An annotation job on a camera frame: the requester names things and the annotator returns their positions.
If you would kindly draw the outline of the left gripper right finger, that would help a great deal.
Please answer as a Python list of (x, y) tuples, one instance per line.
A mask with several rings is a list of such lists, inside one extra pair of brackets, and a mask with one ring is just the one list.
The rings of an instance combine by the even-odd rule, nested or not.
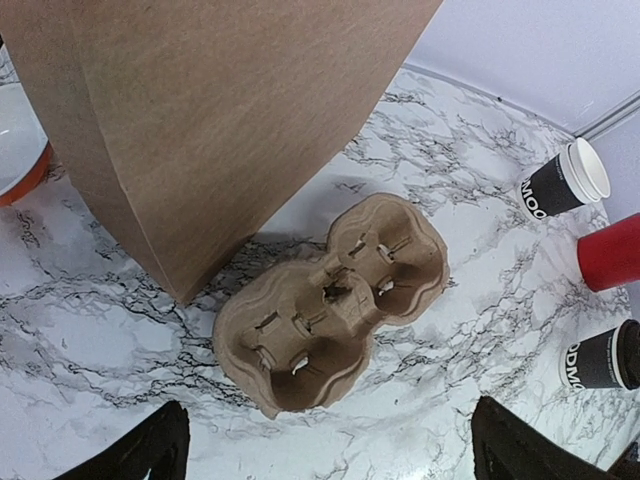
[(477, 479), (606, 479), (608, 473), (549, 441), (483, 396), (471, 419)]

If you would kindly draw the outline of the right aluminium frame post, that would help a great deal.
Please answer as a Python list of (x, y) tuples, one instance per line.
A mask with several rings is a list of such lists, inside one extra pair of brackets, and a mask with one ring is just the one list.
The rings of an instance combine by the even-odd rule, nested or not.
[(640, 93), (636, 91), (621, 103), (605, 112), (599, 118), (588, 125), (576, 130), (574, 137), (583, 137), (587, 140), (596, 139), (629, 117), (639, 112)]

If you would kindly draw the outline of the red cylindrical holder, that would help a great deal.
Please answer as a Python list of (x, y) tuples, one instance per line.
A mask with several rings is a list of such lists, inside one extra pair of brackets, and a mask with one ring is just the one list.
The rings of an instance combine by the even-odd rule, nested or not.
[(580, 238), (577, 259), (586, 285), (594, 292), (638, 281), (639, 214)]

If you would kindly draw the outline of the black paper coffee cup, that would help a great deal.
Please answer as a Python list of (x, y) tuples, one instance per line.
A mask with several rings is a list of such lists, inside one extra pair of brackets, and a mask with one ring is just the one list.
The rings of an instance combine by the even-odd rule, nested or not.
[(565, 349), (559, 367), (560, 379), (565, 386), (634, 391), (621, 384), (616, 358), (618, 332), (622, 324)]

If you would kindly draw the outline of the black plastic cup lid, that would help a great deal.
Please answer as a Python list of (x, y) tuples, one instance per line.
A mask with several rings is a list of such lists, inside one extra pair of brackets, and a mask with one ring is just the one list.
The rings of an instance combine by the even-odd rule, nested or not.
[(621, 384), (627, 390), (639, 388), (639, 322), (628, 319), (620, 327), (617, 338), (618, 369)]

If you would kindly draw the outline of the brown paper bag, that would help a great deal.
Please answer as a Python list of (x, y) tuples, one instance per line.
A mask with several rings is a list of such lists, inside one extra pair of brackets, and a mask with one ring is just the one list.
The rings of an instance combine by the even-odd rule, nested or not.
[(435, 1), (5, 1), (1, 34), (93, 215), (190, 301), (361, 130)]

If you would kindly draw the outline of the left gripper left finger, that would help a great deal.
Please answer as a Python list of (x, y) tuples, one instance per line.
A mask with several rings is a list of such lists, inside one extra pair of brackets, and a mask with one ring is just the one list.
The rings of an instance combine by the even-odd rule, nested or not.
[(166, 402), (96, 456), (61, 479), (184, 479), (190, 445), (188, 411)]

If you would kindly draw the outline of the cardboard cup carrier tray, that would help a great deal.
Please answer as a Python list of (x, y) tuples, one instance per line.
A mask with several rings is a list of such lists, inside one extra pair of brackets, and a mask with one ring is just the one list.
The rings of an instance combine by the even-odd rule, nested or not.
[(414, 322), (449, 276), (434, 226), (411, 202), (376, 193), (331, 224), (322, 257), (276, 264), (230, 298), (213, 351), (269, 419), (328, 407), (367, 368), (375, 331)]

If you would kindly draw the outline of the stack of paper cups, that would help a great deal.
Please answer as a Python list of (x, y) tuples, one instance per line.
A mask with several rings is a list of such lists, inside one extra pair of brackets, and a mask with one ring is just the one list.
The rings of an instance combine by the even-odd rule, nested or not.
[(597, 203), (610, 195), (605, 166), (584, 138), (567, 144), (515, 187), (521, 209), (538, 221)]

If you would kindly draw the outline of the white and orange bowl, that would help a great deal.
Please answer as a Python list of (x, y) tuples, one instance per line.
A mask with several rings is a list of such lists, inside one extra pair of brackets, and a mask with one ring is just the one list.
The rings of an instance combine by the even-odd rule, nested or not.
[(1, 40), (1, 206), (17, 202), (45, 177), (53, 149)]

